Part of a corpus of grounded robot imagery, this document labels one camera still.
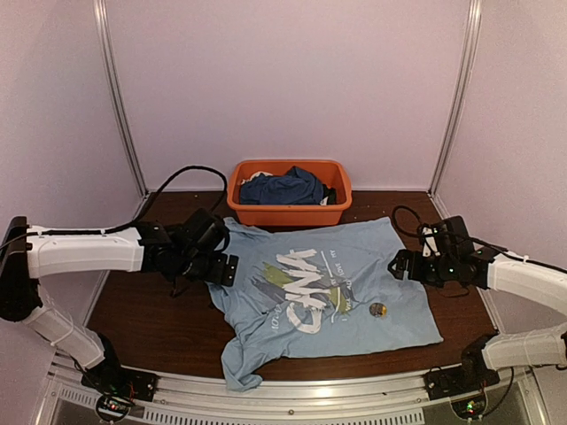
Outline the painted round brooch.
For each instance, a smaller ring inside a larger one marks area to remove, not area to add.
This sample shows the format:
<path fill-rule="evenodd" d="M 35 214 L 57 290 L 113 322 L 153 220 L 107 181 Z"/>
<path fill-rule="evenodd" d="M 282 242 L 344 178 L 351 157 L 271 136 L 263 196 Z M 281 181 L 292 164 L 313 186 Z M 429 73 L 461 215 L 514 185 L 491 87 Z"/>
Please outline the painted round brooch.
<path fill-rule="evenodd" d="M 387 315 L 387 307 L 383 303 L 372 303 L 369 306 L 369 313 L 375 318 L 385 317 Z"/>

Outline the light blue printed t-shirt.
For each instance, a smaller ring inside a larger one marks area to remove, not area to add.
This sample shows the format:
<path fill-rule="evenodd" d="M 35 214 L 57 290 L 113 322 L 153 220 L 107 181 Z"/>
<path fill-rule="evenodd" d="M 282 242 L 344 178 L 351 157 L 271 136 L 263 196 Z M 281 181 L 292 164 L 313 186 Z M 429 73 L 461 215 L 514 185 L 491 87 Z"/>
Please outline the light blue printed t-shirt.
<path fill-rule="evenodd" d="M 388 263 L 403 242 L 388 218 L 271 233 L 228 218 L 230 287 L 211 285 L 234 329 L 221 354 L 228 390 L 261 384 L 274 359 L 362 355 L 438 344 L 442 337 L 419 282 L 396 280 Z M 387 315 L 375 318 L 372 303 Z"/>

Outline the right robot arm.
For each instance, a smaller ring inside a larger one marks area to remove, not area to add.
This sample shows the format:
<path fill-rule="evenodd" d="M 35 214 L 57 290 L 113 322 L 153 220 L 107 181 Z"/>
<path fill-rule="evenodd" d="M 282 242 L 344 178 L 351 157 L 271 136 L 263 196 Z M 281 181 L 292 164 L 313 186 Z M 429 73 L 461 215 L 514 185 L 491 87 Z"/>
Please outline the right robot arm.
<path fill-rule="evenodd" d="M 388 264 L 391 275 L 441 288 L 447 282 L 505 292 L 566 314 L 566 271 L 471 236 L 461 216 L 422 224 L 419 251 L 402 249 Z M 566 368 L 566 325 L 484 336 L 463 353 L 454 371 L 460 390 L 474 390 L 488 370 Z"/>

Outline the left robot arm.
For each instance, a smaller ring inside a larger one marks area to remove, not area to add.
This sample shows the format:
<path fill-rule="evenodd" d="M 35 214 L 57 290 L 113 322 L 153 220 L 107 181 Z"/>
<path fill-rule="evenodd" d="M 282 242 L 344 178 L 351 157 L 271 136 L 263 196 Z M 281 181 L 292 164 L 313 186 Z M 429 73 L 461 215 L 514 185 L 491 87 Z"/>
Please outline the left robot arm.
<path fill-rule="evenodd" d="M 66 352 L 109 393 L 127 386 L 111 344 L 60 310 L 39 281 L 55 274 L 122 271 L 158 273 L 230 287 L 238 257 L 229 254 L 228 227 L 204 209 L 184 223 L 136 221 L 108 229 L 49 229 L 12 219 L 1 246 L 1 317 L 22 322 Z"/>

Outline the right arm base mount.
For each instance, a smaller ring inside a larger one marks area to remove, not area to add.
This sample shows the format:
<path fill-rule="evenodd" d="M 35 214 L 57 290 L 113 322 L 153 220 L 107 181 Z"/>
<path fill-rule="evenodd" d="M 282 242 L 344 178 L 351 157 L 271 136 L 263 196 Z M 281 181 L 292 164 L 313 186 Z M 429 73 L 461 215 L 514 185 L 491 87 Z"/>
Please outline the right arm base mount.
<path fill-rule="evenodd" d="M 429 400 L 452 398 L 482 389 L 500 382 L 499 374 L 493 370 L 480 375 L 466 375 L 462 366 L 433 368 L 423 376 Z"/>

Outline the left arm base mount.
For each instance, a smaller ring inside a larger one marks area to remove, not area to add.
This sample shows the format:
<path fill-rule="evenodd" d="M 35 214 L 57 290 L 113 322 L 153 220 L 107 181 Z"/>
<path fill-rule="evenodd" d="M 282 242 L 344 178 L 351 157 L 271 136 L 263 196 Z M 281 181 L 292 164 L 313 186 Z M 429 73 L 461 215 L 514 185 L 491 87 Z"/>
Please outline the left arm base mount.
<path fill-rule="evenodd" d="M 159 379 L 154 373 L 105 365 L 80 369 L 80 372 L 83 386 L 92 388 L 102 395 L 127 401 L 153 401 Z"/>

